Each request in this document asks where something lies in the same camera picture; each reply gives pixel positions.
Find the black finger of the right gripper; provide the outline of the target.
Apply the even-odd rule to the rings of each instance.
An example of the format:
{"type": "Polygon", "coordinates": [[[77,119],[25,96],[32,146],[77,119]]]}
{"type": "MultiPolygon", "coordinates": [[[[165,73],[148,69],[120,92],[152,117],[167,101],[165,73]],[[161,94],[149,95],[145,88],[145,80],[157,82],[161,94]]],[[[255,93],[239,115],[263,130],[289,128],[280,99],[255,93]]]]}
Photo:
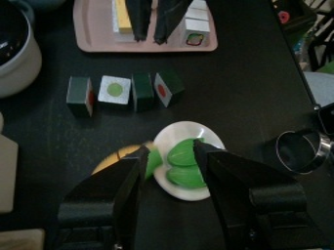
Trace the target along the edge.
{"type": "Polygon", "coordinates": [[[132,31],[136,41],[144,41],[146,37],[152,0],[125,0],[132,31]]]}
{"type": "Polygon", "coordinates": [[[193,0],[157,0],[153,32],[153,41],[156,44],[167,42],[192,2],[193,0]]]}

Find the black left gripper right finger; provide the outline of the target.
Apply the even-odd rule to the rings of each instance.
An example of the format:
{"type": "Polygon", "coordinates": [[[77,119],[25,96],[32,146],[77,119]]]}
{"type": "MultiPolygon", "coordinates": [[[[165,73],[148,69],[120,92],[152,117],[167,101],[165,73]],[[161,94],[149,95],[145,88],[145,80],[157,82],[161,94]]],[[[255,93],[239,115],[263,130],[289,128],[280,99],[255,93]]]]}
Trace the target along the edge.
{"type": "Polygon", "coordinates": [[[227,250],[331,250],[291,176],[201,141],[193,152],[227,250]]]}

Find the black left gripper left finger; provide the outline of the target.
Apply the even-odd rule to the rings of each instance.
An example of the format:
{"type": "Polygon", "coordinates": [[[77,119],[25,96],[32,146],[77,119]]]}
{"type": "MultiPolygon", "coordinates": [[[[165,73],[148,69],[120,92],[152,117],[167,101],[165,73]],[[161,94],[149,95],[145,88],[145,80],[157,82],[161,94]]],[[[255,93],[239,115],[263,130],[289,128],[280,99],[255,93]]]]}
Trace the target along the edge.
{"type": "Polygon", "coordinates": [[[148,154],[140,146],[74,186],[60,203],[52,250],[134,250],[148,154]]]}

